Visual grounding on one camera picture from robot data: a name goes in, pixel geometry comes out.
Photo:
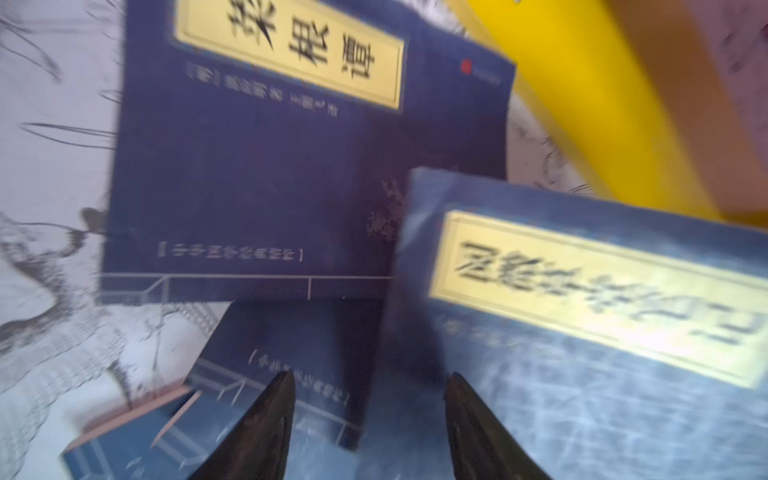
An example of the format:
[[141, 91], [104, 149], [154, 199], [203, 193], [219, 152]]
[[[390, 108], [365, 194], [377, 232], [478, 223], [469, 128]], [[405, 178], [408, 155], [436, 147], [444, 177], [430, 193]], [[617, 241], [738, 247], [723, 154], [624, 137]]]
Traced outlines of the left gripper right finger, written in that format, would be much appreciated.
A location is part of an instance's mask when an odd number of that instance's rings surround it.
[[457, 479], [550, 480], [459, 373], [448, 376], [444, 400]]

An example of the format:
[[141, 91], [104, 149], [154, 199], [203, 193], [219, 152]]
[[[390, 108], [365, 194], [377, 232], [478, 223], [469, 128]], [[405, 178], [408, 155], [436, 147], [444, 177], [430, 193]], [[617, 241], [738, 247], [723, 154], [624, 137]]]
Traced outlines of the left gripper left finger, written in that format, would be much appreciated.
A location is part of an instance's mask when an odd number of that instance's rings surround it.
[[281, 372], [189, 478], [282, 480], [295, 404], [294, 374], [291, 370]]

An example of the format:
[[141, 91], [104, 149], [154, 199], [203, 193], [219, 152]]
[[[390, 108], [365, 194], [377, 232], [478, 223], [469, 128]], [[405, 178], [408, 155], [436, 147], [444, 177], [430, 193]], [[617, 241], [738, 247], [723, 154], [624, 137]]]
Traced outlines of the navy book yellow label top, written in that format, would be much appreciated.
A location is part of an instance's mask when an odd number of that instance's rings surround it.
[[767, 234], [415, 169], [358, 478], [455, 478], [454, 372], [551, 479], [763, 479]]

